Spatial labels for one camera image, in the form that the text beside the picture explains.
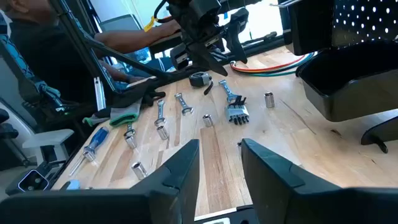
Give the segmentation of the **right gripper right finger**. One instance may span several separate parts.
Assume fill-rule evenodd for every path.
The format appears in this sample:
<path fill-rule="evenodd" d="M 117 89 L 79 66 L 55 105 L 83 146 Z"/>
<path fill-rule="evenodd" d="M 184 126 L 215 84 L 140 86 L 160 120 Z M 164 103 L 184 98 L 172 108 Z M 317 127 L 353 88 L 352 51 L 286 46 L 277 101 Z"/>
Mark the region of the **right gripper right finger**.
<path fill-rule="evenodd" d="M 241 141 L 241 160 L 260 224 L 321 224 L 311 197 L 340 189 L 249 138 Z"/>

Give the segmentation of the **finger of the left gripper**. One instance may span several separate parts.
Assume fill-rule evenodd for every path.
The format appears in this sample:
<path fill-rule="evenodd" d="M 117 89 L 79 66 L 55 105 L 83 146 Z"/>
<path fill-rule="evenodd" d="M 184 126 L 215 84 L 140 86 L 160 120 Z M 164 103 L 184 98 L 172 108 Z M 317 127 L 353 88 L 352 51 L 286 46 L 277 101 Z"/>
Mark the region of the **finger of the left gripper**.
<path fill-rule="evenodd" d="M 222 64 L 220 64 L 213 56 L 209 53 L 208 49 L 204 44 L 193 43 L 189 45 L 190 58 L 194 65 L 212 70 L 224 77 L 228 75 Z"/>
<path fill-rule="evenodd" d="M 225 25 L 224 39 L 226 40 L 226 46 L 234 54 L 235 59 L 243 63 L 247 63 L 248 60 L 238 35 L 246 28 L 248 17 L 249 11 L 243 7 L 232 14 L 229 23 Z"/>

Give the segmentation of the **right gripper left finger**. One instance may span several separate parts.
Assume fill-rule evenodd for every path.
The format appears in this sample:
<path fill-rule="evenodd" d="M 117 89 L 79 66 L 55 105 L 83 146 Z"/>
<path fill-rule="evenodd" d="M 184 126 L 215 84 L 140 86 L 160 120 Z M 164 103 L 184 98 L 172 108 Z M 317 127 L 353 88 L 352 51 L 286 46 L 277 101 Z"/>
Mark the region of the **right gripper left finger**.
<path fill-rule="evenodd" d="M 194 224 L 200 181 L 200 141 L 192 139 L 132 187 L 132 224 Z"/>

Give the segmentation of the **black tape measure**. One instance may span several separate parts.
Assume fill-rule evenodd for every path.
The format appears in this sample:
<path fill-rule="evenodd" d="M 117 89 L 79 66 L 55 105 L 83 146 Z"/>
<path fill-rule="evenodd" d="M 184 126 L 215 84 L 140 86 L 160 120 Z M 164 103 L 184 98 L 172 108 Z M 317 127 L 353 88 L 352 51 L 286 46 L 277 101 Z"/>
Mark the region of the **black tape measure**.
<path fill-rule="evenodd" d="M 208 85 L 207 89 L 203 92 L 204 95 L 209 94 L 213 87 L 213 79 L 207 72 L 196 72 L 191 74 L 188 79 L 192 87 L 200 88 Z"/>

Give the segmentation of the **silver stubby wrench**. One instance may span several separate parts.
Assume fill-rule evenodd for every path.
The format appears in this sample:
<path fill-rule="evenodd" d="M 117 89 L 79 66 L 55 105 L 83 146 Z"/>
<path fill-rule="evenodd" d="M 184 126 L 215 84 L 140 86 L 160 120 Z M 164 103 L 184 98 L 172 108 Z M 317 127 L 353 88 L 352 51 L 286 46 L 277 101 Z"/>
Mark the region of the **silver stubby wrench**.
<path fill-rule="evenodd" d="M 129 138 L 129 137 L 131 137 L 131 136 L 134 136 L 136 134 L 136 131 L 134 130 L 134 128 L 133 128 L 133 126 L 132 126 L 132 123 L 128 123 L 127 124 L 127 130 L 126 130 L 126 132 L 124 133 L 124 137 L 125 138 Z"/>
<path fill-rule="evenodd" d="M 224 91 L 226 92 L 226 95 L 227 95 L 227 98 L 226 98 L 226 99 L 227 99 L 227 102 L 228 102 L 228 103 L 232 103 L 232 102 L 238 97 L 238 95 L 234 94 L 234 93 L 229 89 L 229 86 L 228 86 L 226 80 L 220 80 L 218 83 L 224 88 Z"/>
<path fill-rule="evenodd" d="M 161 125 L 165 124 L 165 122 L 166 122 L 166 119 L 164 117 L 164 104 L 165 104 L 165 101 L 163 99 L 160 99 L 157 101 L 158 118 L 154 121 L 154 124 L 156 126 L 161 126 Z"/>
<path fill-rule="evenodd" d="M 177 101 L 180 103 L 182 107 L 182 114 L 185 116 L 187 113 L 192 114 L 193 113 L 193 108 L 191 106 L 188 106 L 185 100 L 183 99 L 182 93 L 176 93 L 175 98 Z"/>

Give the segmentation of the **metal ruler strip foreground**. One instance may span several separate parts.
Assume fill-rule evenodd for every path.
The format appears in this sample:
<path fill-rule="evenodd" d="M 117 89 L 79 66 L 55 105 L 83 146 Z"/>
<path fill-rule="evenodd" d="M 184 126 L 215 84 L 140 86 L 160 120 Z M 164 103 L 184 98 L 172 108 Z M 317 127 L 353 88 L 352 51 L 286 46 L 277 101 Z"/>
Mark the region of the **metal ruler strip foreground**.
<path fill-rule="evenodd" d="M 83 153 L 78 159 L 77 163 L 72 167 L 69 176 L 71 177 L 78 168 L 82 165 L 82 163 L 93 162 L 96 158 L 96 149 L 104 142 L 109 134 L 109 129 L 106 127 L 100 128 L 95 135 L 91 138 L 89 145 L 83 148 Z"/>

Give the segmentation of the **small black pegboard bin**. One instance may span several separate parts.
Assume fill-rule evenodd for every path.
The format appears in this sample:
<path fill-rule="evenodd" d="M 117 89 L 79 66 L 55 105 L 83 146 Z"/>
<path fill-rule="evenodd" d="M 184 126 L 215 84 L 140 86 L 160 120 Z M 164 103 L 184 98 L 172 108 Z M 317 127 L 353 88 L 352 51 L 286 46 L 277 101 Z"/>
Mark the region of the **small black pegboard bin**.
<path fill-rule="evenodd" d="M 329 121 L 398 109 L 398 42 L 323 51 L 299 66 L 307 99 Z"/>

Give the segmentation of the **black pegboard foot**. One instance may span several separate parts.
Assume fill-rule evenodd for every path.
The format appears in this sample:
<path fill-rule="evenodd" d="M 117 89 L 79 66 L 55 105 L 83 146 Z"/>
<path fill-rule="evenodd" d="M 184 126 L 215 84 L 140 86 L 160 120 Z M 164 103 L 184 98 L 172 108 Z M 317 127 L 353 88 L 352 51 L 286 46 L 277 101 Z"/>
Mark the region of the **black pegboard foot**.
<path fill-rule="evenodd" d="M 383 153 L 387 154 L 389 150 L 385 142 L 395 140 L 398 140 L 398 116 L 367 130 L 361 138 L 361 144 L 376 144 Z"/>

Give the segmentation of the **black box device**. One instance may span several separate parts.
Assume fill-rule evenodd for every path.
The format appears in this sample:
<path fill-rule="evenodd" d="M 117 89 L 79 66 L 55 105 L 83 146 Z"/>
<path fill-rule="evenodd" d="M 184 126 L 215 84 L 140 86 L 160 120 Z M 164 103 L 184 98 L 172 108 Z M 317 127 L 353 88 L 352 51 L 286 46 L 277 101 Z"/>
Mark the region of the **black box device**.
<path fill-rule="evenodd" d="M 8 196 L 35 190 L 49 190 L 65 161 L 43 162 L 34 169 L 23 172 L 5 189 Z"/>

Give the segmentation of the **person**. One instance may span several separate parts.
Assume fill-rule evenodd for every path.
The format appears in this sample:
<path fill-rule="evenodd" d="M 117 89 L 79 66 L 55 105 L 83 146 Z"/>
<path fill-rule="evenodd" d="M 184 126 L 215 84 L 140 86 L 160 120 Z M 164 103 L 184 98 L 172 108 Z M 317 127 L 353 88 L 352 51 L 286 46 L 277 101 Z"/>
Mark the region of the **person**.
<path fill-rule="evenodd" d="M 77 103 L 95 100 L 93 77 L 59 24 L 59 17 L 49 0 L 0 0 L 0 10 L 10 18 L 10 38 L 35 76 L 60 91 L 63 100 Z M 126 54 L 148 47 L 179 29 L 177 21 L 172 20 L 147 32 L 114 30 L 92 37 Z M 99 63 L 114 81 L 134 83 L 143 79 L 125 74 L 102 60 Z"/>

